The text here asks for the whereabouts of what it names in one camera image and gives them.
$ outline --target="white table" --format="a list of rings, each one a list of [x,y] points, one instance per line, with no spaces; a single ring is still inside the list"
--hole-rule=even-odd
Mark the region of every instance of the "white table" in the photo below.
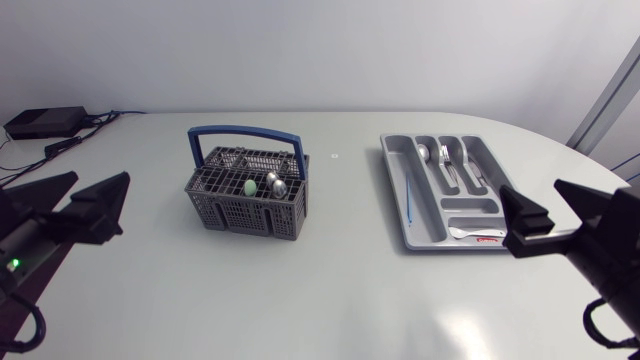
[[[203,228],[183,189],[186,131],[262,126],[301,136],[310,203],[295,242]],[[479,134],[518,190],[557,229],[579,221],[553,189],[562,178],[608,192],[625,183],[552,140],[443,113],[218,113],[119,119],[16,184],[75,170],[73,191],[126,170],[124,235],[77,245],[38,302],[48,325],[35,351],[8,359],[619,359],[582,328],[598,294],[561,256],[412,253],[405,249],[382,159],[387,132]],[[0,164],[42,157],[20,141]],[[215,145],[287,149],[238,136]],[[630,336],[608,309],[596,322]],[[21,331],[33,330],[28,320]]]

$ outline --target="wall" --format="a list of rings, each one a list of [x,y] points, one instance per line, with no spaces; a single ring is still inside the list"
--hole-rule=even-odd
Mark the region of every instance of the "wall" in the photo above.
[[[631,103],[609,129],[609,132],[598,143],[598,146],[593,149],[590,157],[609,169],[633,157],[640,153],[640,146],[638,146],[639,129],[640,93],[636,94],[631,100]],[[616,169],[615,173],[625,180],[640,173],[640,157]],[[640,185],[640,176],[629,183],[631,185]]]
[[[566,141],[640,34],[636,0],[0,1],[21,109],[425,110]]]

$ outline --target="gray cutlery tray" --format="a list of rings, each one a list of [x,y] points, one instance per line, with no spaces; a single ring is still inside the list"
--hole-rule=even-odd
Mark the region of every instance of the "gray cutlery tray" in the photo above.
[[[499,189],[513,184],[481,137],[476,135],[383,134],[384,159],[398,206],[404,240],[412,250],[496,250],[502,238],[468,236],[455,239],[449,226],[466,231],[506,231]],[[418,144],[429,149],[422,160]],[[459,185],[449,175],[441,154],[447,145]],[[469,162],[480,169],[486,186]],[[407,177],[410,191],[407,194]],[[409,224],[407,203],[411,202]]]

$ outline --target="blue handle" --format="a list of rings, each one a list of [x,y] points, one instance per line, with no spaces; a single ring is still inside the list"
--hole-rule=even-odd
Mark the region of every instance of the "blue handle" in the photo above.
[[[289,143],[293,145],[293,150],[296,153],[296,161],[298,162],[300,180],[307,179],[307,168],[304,162],[302,142],[300,141],[300,137],[298,135],[253,126],[208,125],[192,127],[187,132],[187,135],[189,135],[191,153],[193,154],[193,160],[195,161],[197,168],[204,165],[204,159],[202,158],[202,149],[200,148],[200,139],[198,138],[198,136],[209,134],[251,135]]]

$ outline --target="dishwasher cutlery basket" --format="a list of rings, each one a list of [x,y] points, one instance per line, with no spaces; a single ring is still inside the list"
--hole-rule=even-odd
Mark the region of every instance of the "dishwasher cutlery basket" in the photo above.
[[[200,135],[236,134],[278,140],[293,145],[285,151],[216,147],[202,157]],[[281,131],[249,126],[198,126],[189,129],[189,143],[196,164],[185,191],[207,229],[295,240],[307,216],[308,162],[300,137]],[[271,196],[267,173],[274,171],[287,185],[282,199]],[[253,180],[255,196],[244,195],[244,183]]]

